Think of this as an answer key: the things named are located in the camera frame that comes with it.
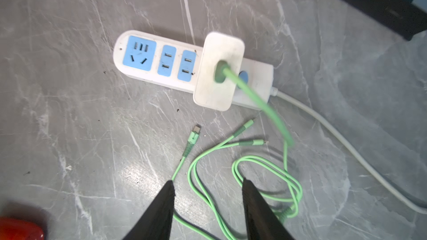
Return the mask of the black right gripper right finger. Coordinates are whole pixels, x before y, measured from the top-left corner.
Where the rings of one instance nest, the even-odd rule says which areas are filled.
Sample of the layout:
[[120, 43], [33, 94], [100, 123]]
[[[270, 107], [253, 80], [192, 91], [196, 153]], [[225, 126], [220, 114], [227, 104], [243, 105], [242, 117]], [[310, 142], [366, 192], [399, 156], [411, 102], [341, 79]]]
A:
[[248, 179], [242, 183], [242, 198], [248, 240], [294, 240]]

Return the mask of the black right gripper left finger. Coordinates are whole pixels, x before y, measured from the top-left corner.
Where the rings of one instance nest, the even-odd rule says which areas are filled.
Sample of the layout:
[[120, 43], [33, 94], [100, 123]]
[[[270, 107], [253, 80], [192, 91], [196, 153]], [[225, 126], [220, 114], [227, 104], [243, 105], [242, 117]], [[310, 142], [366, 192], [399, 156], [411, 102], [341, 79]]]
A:
[[168, 180], [124, 240], [169, 240], [175, 204], [173, 181]]

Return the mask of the white blue power strip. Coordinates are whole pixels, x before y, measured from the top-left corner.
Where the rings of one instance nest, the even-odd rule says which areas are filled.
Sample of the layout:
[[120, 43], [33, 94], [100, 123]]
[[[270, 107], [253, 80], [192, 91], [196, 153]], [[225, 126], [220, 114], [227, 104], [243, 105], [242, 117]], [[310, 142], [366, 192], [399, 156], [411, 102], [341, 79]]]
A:
[[[202, 50], [201, 46], [129, 30], [117, 39], [113, 61], [128, 77], [193, 94]], [[243, 58], [237, 74], [268, 102], [274, 75], [272, 65]], [[239, 88], [235, 88], [232, 104], [260, 110]]]

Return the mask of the white usb charger adapter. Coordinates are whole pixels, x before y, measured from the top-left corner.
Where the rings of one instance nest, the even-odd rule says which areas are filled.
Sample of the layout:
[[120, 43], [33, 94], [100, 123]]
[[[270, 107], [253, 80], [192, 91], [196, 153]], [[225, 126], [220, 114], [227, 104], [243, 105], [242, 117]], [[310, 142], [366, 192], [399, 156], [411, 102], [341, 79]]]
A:
[[236, 84], [222, 74], [222, 67], [237, 74], [244, 52], [245, 44], [239, 38], [219, 32], [206, 36], [193, 93], [196, 104], [217, 111], [230, 108]]

